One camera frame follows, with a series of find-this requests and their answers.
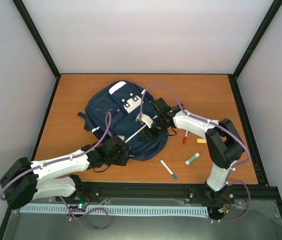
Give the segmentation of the navy blue student backpack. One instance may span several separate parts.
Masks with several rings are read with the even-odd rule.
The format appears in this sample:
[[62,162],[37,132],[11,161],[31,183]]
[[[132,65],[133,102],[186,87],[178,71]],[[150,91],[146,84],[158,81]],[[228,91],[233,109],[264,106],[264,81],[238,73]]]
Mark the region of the navy blue student backpack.
[[141,142],[141,133],[148,127],[136,121],[140,112],[155,120],[157,115],[151,109],[153,96],[141,86],[126,81],[116,81],[93,96],[85,112],[77,115],[85,120],[84,129],[91,131],[104,143],[114,136],[125,136],[129,158],[147,161],[165,147],[169,132],[163,133],[154,142]]

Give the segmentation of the green capped white marker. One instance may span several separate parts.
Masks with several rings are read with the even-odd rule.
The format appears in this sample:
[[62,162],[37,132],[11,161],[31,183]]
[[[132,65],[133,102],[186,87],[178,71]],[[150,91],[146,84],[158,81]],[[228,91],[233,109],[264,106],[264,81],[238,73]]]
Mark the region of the green capped white marker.
[[175,173],[168,167],[168,165],[162,160],[160,159],[160,163],[164,166],[164,168],[169,172],[169,174],[175,179],[177,180],[177,176],[175,175]]

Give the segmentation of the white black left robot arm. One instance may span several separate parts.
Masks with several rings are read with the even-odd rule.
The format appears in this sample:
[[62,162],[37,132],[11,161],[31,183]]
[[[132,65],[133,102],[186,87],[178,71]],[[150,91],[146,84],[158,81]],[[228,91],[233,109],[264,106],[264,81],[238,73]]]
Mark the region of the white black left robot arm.
[[0,199],[11,210],[47,197],[70,197],[77,202],[84,198],[85,189],[75,172],[103,165],[125,166],[128,160],[128,147],[118,136],[52,159],[30,161],[22,157],[1,177]]

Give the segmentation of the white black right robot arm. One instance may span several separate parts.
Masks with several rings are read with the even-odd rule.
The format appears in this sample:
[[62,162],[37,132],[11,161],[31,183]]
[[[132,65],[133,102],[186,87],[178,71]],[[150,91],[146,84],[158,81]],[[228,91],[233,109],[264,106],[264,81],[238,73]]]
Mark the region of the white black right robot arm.
[[141,141],[153,142],[168,128],[186,130],[207,141],[213,166],[205,182],[203,195],[206,201],[215,203],[229,184],[228,178],[238,160],[243,153],[248,152],[234,124],[227,118],[217,121],[195,115],[185,110],[180,102],[170,107],[162,98],[154,101],[151,109],[157,115],[155,120],[142,111],[136,117],[137,122],[148,127],[141,134]]

